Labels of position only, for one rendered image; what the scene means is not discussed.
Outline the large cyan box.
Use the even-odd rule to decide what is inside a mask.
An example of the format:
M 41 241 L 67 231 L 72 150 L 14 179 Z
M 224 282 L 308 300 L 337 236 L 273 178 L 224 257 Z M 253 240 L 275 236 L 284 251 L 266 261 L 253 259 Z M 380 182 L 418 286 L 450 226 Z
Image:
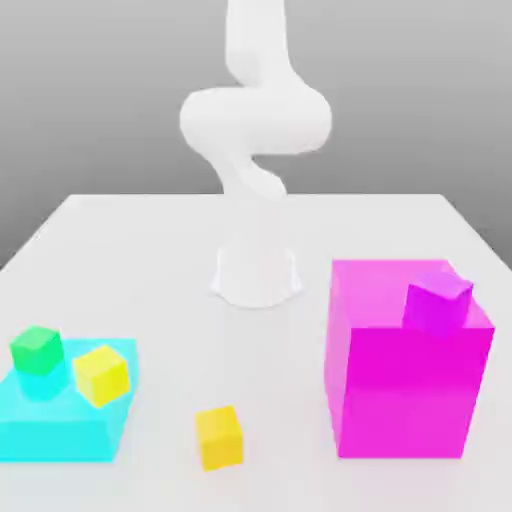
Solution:
M 102 345 L 127 362 L 130 391 L 96 408 L 77 390 L 72 361 Z M 47 376 L 10 369 L 0 381 L 0 462 L 110 462 L 139 381 L 136 341 L 65 339 L 64 361 Z

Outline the small purple cube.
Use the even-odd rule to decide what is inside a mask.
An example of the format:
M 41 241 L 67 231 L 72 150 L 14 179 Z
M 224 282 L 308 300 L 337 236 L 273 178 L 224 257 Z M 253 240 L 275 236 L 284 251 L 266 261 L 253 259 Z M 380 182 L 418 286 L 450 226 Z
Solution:
M 420 274 L 408 285 L 402 325 L 440 337 L 461 328 L 474 283 L 448 270 Z

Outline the large magenta box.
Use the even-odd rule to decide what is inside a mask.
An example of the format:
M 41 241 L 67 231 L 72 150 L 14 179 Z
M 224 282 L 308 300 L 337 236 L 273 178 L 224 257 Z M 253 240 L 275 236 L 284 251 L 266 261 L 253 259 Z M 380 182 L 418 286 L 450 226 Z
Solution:
M 458 274 L 446 260 L 333 261 L 324 385 L 338 457 L 462 456 L 495 327 L 473 292 L 446 337 L 402 325 L 408 285 L 442 269 Z

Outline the small lemon yellow cube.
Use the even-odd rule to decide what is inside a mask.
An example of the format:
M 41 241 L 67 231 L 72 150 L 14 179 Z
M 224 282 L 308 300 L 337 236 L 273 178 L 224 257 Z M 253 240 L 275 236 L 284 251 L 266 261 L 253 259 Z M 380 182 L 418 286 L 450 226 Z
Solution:
M 72 361 L 76 387 L 95 408 L 102 408 L 131 390 L 127 361 L 102 345 Z

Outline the small green cube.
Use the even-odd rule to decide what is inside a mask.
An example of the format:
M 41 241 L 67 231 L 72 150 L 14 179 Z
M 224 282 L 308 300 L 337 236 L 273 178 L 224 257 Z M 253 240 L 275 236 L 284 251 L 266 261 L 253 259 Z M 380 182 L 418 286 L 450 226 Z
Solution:
M 44 376 L 64 359 L 57 330 L 31 326 L 10 342 L 14 367 L 21 372 Z

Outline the small golden yellow cube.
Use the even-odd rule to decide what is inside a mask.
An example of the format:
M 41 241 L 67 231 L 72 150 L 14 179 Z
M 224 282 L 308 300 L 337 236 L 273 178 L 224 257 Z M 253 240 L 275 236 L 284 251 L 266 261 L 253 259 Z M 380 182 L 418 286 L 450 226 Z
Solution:
M 233 406 L 197 412 L 195 425 L 204 471 L 243 462 L 243 434 Z

